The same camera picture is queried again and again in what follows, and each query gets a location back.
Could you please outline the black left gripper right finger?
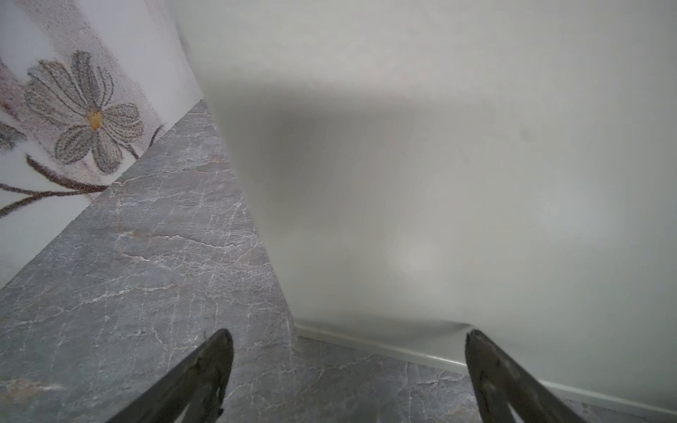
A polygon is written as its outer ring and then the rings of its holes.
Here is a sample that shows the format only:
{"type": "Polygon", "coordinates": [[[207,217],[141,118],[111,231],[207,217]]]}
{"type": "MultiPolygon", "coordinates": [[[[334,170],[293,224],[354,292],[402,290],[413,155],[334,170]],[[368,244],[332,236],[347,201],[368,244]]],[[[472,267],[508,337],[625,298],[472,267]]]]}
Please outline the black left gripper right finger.
{"type": "Polygon", "coordinates": [[[583,420],[482,331],[467,333],[465,361],[484,422],[583,420]]]}

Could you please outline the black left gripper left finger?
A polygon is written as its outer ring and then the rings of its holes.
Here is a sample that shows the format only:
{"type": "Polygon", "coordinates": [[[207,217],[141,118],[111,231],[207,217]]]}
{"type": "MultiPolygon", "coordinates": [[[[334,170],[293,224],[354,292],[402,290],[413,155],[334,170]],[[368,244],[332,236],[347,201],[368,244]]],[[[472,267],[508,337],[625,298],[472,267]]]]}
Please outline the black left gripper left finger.
{"type": "Polygon", "coordinates": [[[231,333],[219,329],[111,422],[215,422],[234,360],[231,333]]]}

